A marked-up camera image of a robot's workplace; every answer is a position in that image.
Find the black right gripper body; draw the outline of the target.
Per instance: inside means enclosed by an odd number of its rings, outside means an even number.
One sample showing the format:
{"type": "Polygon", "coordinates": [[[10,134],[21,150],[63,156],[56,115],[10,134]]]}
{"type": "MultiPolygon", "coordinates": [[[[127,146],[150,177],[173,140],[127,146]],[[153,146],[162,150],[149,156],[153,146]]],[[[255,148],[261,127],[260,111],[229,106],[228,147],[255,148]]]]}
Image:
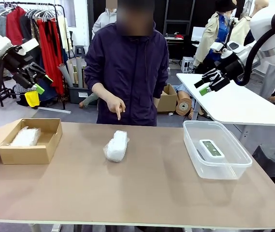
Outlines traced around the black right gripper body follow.
{"type": "Polygon", "coordinates": [[[235,79],[244,73],[243,63],[239,59],[223,59],[221,71],[230,79],[235,79]]]}

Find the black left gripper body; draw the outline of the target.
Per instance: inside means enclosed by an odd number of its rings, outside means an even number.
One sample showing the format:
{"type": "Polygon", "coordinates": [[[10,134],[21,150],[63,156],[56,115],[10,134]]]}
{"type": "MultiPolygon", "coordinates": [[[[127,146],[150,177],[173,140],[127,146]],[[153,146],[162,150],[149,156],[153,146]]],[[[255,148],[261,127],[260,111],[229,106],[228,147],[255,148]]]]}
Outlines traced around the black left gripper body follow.
{"type": "Polygon", "coordinates": [[[11,73],[32,77],[32,72],[29,70],[31,63],[31,52],[25,52],[22,48],[10,48],[5,54],[5,68],[11,73]]]}

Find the person right hand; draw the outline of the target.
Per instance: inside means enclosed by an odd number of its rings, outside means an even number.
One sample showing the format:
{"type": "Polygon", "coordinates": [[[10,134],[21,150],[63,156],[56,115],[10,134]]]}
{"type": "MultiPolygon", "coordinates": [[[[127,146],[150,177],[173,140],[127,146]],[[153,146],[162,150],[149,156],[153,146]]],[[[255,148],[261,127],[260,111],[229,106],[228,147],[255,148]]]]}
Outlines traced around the person right hand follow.
{"type": "Polygon", "coordinates": [[[116,113],[117,119],[120,120],[121,114],[124,113],[126,109],[124,102],[107,90],[104,90],[99,96],[107,103],[109,111],[116,113]]]}

